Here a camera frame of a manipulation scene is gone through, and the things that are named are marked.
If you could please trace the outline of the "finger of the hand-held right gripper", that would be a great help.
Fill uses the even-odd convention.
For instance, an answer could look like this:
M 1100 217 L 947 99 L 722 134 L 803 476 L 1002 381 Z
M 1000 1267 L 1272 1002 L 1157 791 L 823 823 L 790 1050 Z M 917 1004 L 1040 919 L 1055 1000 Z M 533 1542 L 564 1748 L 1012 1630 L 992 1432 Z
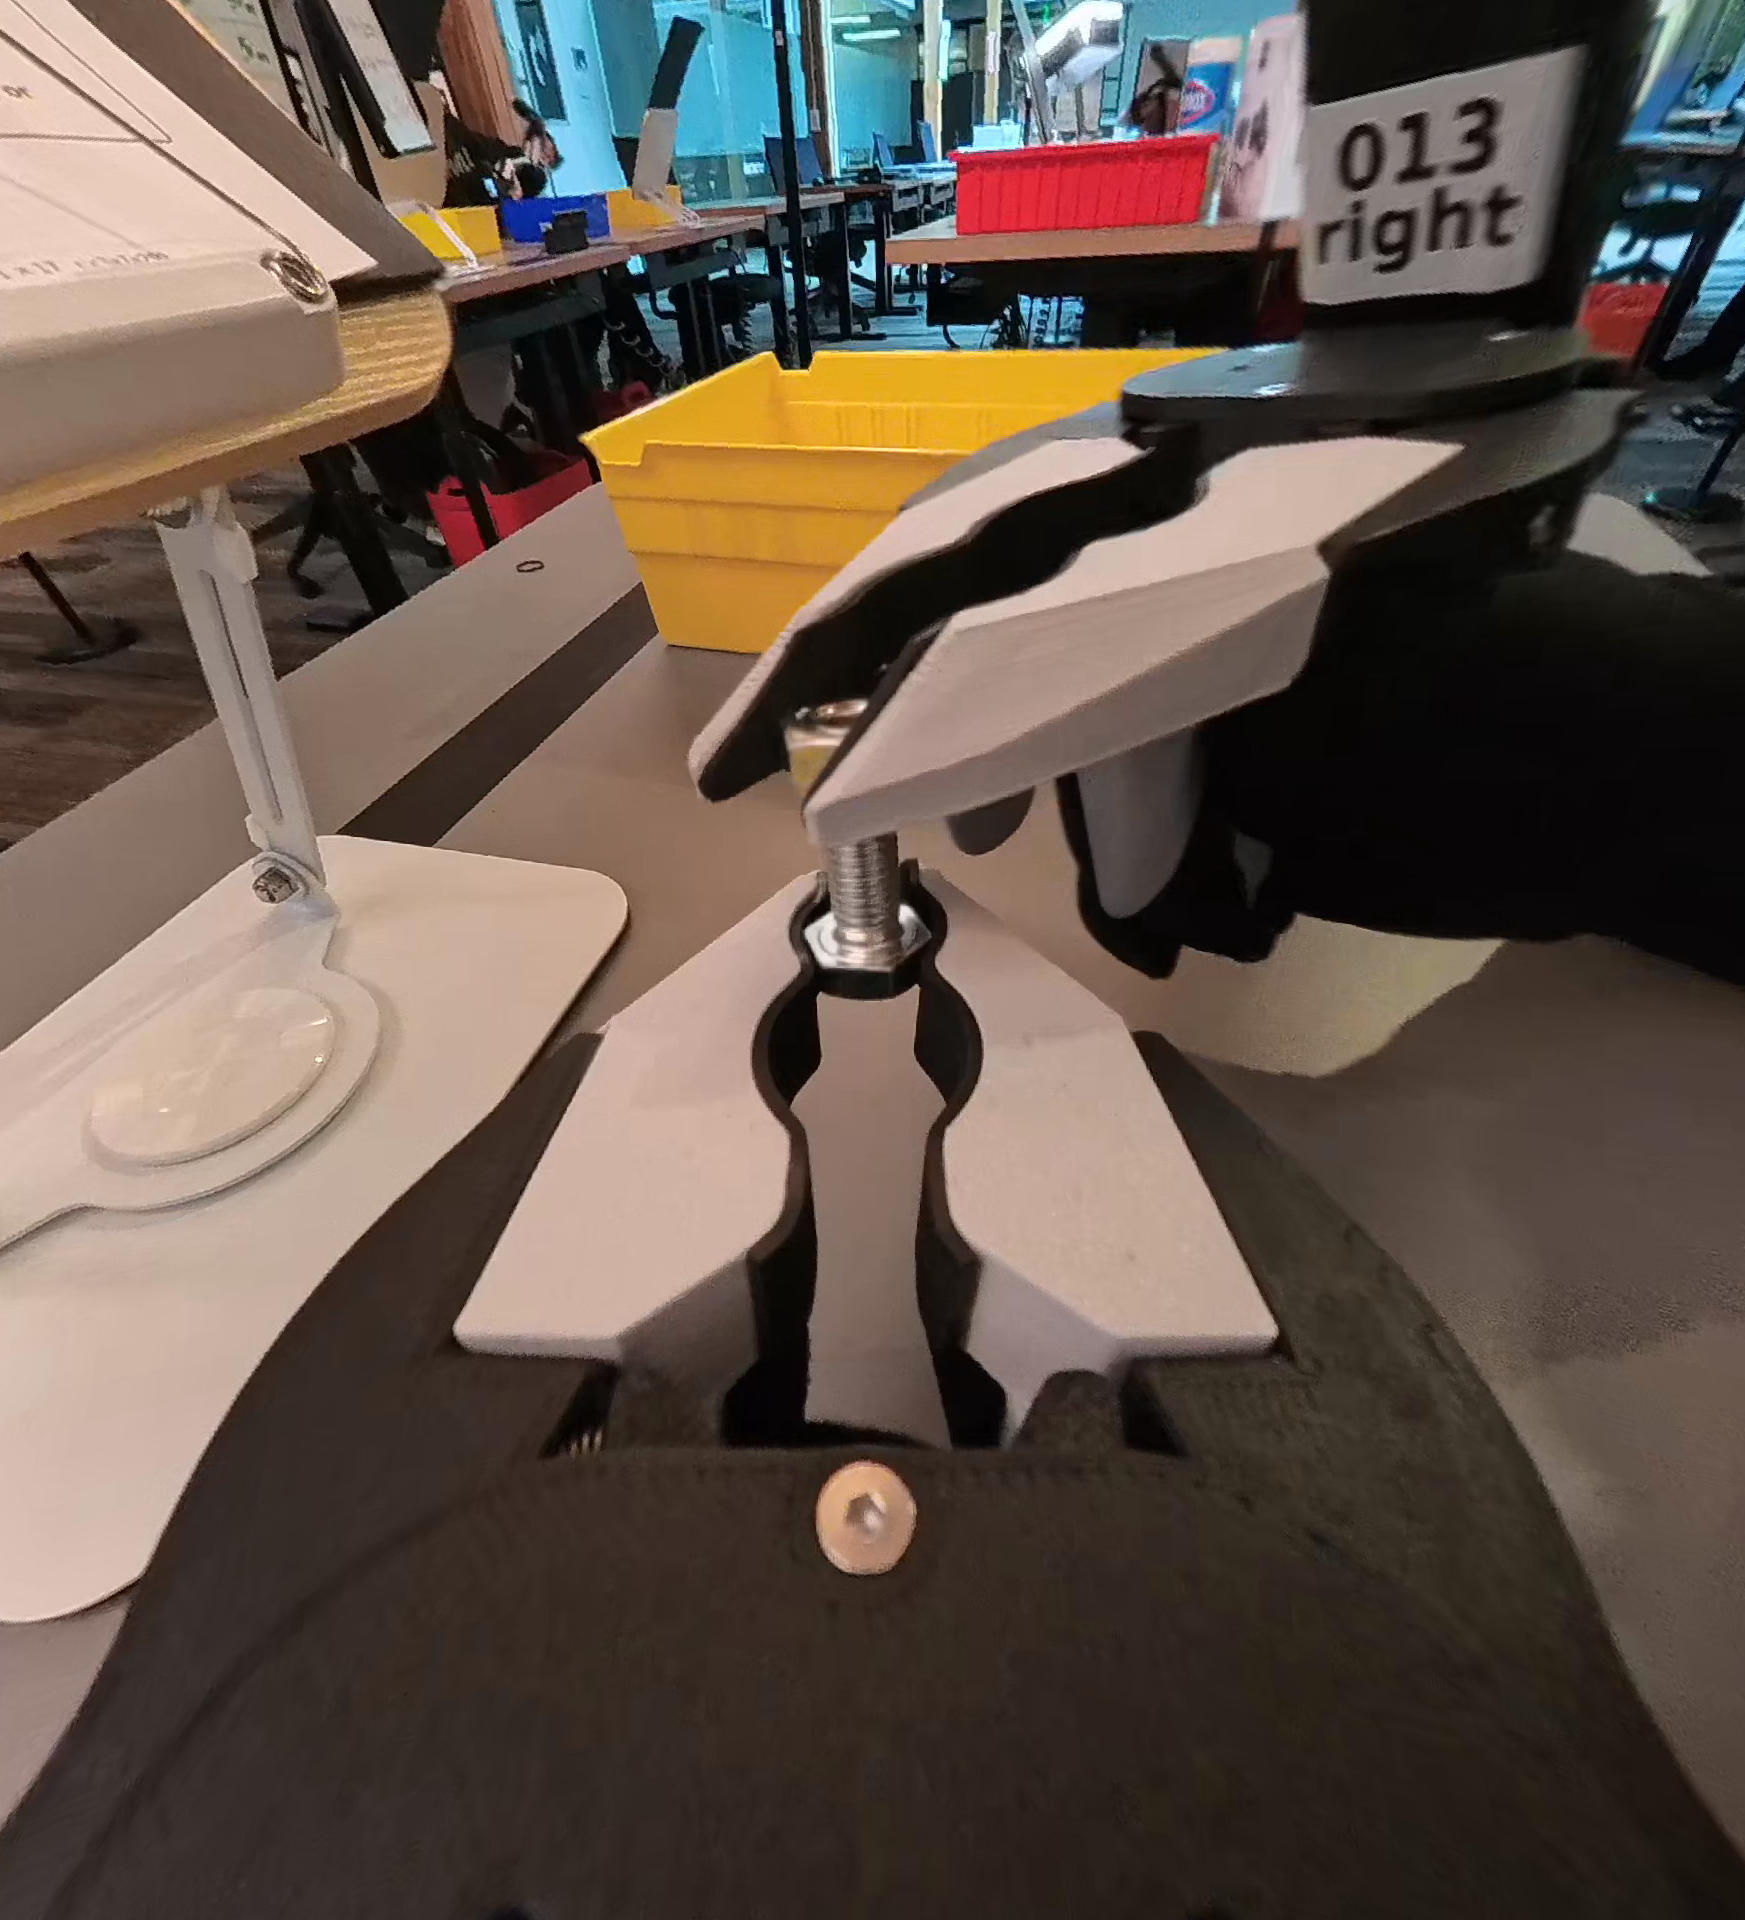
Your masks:
M 1057 438 L 906 508 L 799 610 L 690 751 L 690 779 L 722 803 L 788 773 L 803 711 L 878 716 L 964 611 L 1049 585 L 1100 541 L 1190 508 L 1190 436 Z
M 956 613 L 803 806 L 809 835 L 830 846 L 944 820 L 1281 691 L 1313 648 L 1322 543 L 1458 450 L 1254 446 L 1171 521 Z

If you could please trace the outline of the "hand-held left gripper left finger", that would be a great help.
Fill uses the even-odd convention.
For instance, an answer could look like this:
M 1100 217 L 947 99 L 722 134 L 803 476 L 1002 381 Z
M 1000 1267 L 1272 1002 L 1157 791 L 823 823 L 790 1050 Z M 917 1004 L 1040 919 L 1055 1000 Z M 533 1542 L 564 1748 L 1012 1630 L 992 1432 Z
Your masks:
M 660 1376 L 740 1443 L 803 1428 L 820 1064 L 801 877 L 617 1011 L 453 1333 L 504 1358 Z

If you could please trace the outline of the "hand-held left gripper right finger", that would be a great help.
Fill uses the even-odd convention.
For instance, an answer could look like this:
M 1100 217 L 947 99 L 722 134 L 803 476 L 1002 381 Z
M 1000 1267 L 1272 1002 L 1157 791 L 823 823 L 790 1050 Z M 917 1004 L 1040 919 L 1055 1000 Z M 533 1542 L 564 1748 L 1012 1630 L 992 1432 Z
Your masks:
M 1272 1311 L 1121 1015 L 933 868 L 915 1059 L 917 1300 L 956 1443 L 1003 1443 L 1057 1376 L 1259 1359 Z

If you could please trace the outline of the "silver hex nut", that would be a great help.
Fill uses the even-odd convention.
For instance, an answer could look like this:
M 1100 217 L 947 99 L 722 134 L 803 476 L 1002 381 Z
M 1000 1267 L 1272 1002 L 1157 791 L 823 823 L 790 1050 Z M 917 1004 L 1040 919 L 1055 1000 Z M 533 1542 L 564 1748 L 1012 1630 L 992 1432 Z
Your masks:
M 841 700 L 801 709 L 785 719 L 783 746 L 787 770 L 801 803 L 807 803 L 817 784 L 827 776 L 837 756 L 843 755 L 866 719 L 866 713 L 869 700 Z

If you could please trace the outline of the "silver hex bolt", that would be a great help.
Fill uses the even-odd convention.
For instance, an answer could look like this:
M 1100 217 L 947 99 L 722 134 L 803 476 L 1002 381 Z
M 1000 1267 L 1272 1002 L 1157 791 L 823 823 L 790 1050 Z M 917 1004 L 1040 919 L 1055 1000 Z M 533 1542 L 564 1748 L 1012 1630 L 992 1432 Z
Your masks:
M 823 907 L 803 928 L 827 993 L 884 1000 L 917 987 L 933 928 L 906 894 L 906 873 L 890 830 L 827 848 Z

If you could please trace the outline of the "person's right forearm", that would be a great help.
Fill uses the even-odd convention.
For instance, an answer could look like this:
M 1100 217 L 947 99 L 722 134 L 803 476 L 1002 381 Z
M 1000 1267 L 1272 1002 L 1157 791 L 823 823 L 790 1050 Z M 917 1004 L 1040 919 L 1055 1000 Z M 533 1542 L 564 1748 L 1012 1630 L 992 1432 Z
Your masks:
M 1745 987 L 1745 578 L 1570 555 L 1493 595 L 1533 932 Z

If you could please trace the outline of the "person's right hand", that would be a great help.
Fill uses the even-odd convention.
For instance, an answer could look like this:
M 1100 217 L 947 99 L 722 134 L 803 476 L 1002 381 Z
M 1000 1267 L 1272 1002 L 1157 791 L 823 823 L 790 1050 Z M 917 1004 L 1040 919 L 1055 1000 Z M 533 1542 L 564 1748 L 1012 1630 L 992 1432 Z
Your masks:
M 1424 939 L 1570 932 L 1521 846 L 1509 691 L 1545 573 L 1377 573 L 1331 590 L 1283 691 L 1192 739 L 1203 791 L 1159 894 L 1112 912 L 1082 776 L 1057 787 L 1077 912 L 1148 977 L 1264 961 L 1296 919 Z

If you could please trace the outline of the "yellow plastic bin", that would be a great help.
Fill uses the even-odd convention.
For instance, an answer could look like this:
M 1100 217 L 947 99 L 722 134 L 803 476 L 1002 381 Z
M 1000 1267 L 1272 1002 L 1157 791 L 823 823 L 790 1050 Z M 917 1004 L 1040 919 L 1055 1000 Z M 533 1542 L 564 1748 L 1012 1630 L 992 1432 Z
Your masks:
M 915 493 L 1205 350 L 755 354 L 584 436 L 667 645 L 754 655 Z

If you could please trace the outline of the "wooden desk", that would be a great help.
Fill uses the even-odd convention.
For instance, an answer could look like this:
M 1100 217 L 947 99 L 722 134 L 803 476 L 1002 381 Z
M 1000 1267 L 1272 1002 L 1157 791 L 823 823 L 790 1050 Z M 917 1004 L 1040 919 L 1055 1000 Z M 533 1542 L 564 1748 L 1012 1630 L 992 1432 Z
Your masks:
M 942 219 L 894 238 L 884 258 L 926 275 L 930 324 L 1052 298 L 1082 306 L 1088 348 L 1228 350 L 1299 336 L 1296 238 L 1290 221 L 966 234 Z

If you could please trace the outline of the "white printed box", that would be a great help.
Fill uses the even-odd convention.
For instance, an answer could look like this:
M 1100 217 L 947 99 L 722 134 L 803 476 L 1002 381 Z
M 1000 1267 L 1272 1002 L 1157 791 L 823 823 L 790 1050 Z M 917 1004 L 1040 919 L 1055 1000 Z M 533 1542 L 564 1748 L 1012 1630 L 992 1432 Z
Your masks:
M 1262 225 L 1300 215 L 1307 57 L 1300 13 L 1267 16 L 1247 38 L 1223 152 L 1220 224 Z

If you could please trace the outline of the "white metal document stand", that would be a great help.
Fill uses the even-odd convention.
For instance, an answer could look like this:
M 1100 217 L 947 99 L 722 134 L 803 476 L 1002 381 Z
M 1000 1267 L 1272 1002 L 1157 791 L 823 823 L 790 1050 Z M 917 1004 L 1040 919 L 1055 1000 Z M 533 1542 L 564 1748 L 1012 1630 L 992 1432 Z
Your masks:
M 314 835 L 236 510 L 157 525 L 252 853 L 0 1048 L 0 1625 L 142 1578 L 287 1321 L 628 921 L 597 873 Z

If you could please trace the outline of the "red plastic bin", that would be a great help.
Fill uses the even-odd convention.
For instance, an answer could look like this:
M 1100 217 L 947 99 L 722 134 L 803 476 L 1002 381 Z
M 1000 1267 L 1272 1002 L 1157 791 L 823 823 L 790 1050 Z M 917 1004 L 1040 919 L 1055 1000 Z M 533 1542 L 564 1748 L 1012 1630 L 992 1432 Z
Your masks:
M 1183 227 L 1205 217 L 1220 137 L 1187 134 L 956 155 L 966 235 Z

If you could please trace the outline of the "red bag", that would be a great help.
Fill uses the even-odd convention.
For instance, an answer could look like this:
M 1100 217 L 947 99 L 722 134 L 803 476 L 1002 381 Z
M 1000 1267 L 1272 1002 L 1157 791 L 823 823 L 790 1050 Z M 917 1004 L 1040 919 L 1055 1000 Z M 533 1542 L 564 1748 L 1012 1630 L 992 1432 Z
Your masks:
M 565 450 L 525 445 L 523 475 L 516 485 L 482 487 L 484 511 L 498 541 L 520 534 L 536 519 L 595 487 L 597 473 L 585 456 Z M 482 540 L 472 502 L 453 476 L 426 494 L 433 524 L 447 547 L 455 569 L 475 564 L 490 543 Z

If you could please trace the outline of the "wooden stand board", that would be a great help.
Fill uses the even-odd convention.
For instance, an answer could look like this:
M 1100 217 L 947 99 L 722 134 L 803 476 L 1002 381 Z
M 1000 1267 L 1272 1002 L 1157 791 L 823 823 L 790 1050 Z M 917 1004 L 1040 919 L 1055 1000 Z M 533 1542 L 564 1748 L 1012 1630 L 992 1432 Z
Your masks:
M 329 394 L 20 478 L 0 491 L 0 564 L 412 421 L 438 397 L 453 357 L 438 265 L 181 6 L 60 4 L 59 14 L 81 53 L 95 45 L 162 83 L 249 169 L 356 241 L 367 262 L 337 275 L 343 376 Z

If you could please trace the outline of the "black framed sign board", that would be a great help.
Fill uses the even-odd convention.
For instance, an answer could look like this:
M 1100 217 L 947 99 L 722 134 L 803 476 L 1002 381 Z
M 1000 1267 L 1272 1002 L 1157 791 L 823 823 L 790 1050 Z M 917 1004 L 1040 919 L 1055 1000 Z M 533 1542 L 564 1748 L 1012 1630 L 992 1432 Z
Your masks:
M 433 157 L 434 135 L 375 2 L 298 2 L 296 13 L 348 126 L 384 159 Z

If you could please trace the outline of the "printed instruction sheet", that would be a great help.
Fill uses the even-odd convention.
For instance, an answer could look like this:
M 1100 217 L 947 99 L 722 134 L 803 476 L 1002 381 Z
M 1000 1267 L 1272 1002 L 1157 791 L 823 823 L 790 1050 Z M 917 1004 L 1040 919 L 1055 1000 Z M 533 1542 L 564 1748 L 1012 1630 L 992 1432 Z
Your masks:
M 0 491 L 329 394 L 335 312 L 265 300 L 255 262 L 302 254 L 333 301 L 367 262 L 59 6 L 0 2 Z

